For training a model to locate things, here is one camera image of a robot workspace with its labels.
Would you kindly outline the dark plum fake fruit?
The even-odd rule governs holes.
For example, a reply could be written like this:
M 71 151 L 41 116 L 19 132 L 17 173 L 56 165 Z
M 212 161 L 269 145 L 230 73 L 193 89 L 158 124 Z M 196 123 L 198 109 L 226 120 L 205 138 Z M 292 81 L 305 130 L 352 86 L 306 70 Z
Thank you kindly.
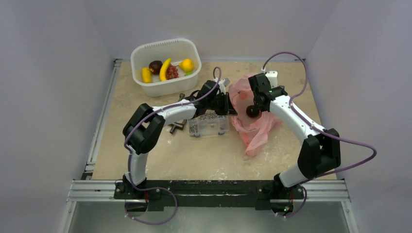
M 261 112 L 260 112 L 260 110 L 259 110 L 259 108 L 258 108 L 257 106 L 255 106 L 255 105 L 249 105 L 249 106 L 246 108 L 246 115 L 247 115 L 249 118 L 257 118 L 257 117 L 259 117 L 259 116 L 261 115 Z

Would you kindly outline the pink plastic bag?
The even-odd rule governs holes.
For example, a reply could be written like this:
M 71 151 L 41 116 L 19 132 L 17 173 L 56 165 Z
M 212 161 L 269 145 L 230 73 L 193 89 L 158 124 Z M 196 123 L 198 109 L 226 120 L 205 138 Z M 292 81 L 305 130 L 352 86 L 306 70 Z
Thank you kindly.
M 231 123 L 245 145 L 244 153 L 255 157 L 268 142 L 269 132 L 281 125 L 281 120 L 270 112 L 259 113 L 257 117 L 247 115 L 247 107 L 253 105 L 254 94 L 248 76 L 243 75 L 229 86 L 229 99 L 237 112 L 231 116 Z

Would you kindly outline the red fake strawberries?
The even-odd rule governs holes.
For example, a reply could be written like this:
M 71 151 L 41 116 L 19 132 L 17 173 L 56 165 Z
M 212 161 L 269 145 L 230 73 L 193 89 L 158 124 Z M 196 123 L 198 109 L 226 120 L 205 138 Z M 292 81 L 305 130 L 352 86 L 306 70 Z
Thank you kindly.
M 166 70 L 165 76 L 167 80 L 178 78 L 179 77 L 178 68 L 174 65 L 169 65 L 169 67 Z

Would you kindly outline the yellow fake banana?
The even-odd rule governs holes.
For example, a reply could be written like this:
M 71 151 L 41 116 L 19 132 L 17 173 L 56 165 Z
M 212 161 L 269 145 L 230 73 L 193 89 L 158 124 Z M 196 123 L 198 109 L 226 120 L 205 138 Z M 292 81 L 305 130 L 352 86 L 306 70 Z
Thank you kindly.
M 144 83 L 152 82 L 152 73 L 148 67 L 143 67 L 141 70 L 141 77 Z
M 172 59 L 171 58 L 168 58 L 168 59 L 166 59 L 165 60 L 165 62 L 163 63 L 163 66 L 162 66 L 162 68 L 161 68 L 161 71 L 160 71 L 160 73 L 159 73 L 159 79 L 160 79 L 160 81 L 166 81 L 167 79 L 166 79 L 166 70 L 167 70 L 167 68 L 169 67 L 169 65 L 171 64 L 171 61 L 172 61 Z

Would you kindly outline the dark red fake apple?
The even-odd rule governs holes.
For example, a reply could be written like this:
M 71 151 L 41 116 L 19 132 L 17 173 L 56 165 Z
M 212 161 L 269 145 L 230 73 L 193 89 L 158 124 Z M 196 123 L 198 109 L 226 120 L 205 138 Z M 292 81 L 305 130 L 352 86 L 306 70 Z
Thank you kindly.
M 152 74 L 158 75 L 161 71 L 162 66 L 162 61 L 155 60 L 149 63 L 149 70 Z

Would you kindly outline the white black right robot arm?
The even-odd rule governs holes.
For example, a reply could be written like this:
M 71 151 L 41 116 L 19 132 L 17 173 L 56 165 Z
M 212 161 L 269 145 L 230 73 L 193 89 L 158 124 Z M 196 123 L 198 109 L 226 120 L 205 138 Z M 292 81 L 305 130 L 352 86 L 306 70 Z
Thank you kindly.
M 341 150 L 338 132 L 311 120 L 294 105 L 283 87 L 273 84 L 274 80 L 273 72 L 248 78 L 255 106 L 280 118 L 301 144 L 296 165 L 274 176 L 272 191 L 283 198 L 291 193 L 292 187 L 339 167 Z

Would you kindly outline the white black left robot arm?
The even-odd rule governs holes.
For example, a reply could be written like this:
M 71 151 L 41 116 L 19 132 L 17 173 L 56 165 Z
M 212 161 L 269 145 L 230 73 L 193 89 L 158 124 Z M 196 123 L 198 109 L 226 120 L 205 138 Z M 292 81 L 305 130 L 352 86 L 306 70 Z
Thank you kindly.
M 127 171 L 122 182 L 116 184 L 115 199 L 158 198 L 163 187 L 147 187 L 146 164 L 149 152 L 156 146 L 162 129 L 181 120 L 189 120 L 204 115 L 206 111 L 215 111 L 226 116 L 236 111 L 230 103 L 225 88 L 229 80 L 208 80 L 200 90 L 177 103 L 151 107 L 141 104 L 123 128 L 124 146 L 129 151 Z

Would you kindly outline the yellow fake lemon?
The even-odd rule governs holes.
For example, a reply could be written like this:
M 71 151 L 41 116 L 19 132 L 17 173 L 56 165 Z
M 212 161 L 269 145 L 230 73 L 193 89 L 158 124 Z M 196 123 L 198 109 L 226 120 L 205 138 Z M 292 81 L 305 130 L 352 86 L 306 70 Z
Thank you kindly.
M 185 59 L 179 63 L 179 68 L 183 70 L 185 73 L 192 72 L 194 69 L 194 63 L 191 59 Z

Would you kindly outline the clear plastic screw organizer box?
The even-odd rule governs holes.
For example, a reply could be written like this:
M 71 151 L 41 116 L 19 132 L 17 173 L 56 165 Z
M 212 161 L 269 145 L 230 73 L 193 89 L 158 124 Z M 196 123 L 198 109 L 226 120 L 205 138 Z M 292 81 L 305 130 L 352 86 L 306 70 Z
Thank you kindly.
M 192 137 L 223 135 L 230 130 L 229 118 L 217 115 L 215 112 L 205 114 L 190 119 L 188 121 L 189 135 Z

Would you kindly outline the white plastic basin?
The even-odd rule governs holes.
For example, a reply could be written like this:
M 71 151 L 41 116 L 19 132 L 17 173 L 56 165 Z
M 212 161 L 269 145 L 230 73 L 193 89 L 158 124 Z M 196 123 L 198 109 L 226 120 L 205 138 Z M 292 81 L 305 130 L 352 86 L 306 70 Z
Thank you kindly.
M 202 67 L 195 44 L 184 38 L 141 45 L 130 60 L 133 80 L 150 97 L 194 88 Z

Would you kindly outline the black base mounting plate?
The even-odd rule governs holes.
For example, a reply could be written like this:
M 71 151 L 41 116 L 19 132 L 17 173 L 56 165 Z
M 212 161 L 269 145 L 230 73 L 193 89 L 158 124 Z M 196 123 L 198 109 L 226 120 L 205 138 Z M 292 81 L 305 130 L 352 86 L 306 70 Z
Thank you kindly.
M 145 180 L 134 189 L 123 179 L 115 182 L 114 199 L 141 202 L 148 211 L 165 207 L 233 207 L 254 208 L 290 213 L 293 201 L 303 200 L 301 185 L 275 187 L 271 180 Z

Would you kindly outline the aluminium extrusion frame rail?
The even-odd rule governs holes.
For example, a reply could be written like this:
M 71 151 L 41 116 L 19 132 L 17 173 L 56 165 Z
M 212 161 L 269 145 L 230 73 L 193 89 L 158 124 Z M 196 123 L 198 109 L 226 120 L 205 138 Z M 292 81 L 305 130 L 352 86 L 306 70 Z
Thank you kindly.
M 130 61 L 117 59 L 109 75 L 109 86 L 92 126 L 80 177 L 71 183 L 68 202 L 116 202 L 115 183 L 126 171 L 128 152 L 122 129 L 134 111 L 151 99 L 133 81 Z

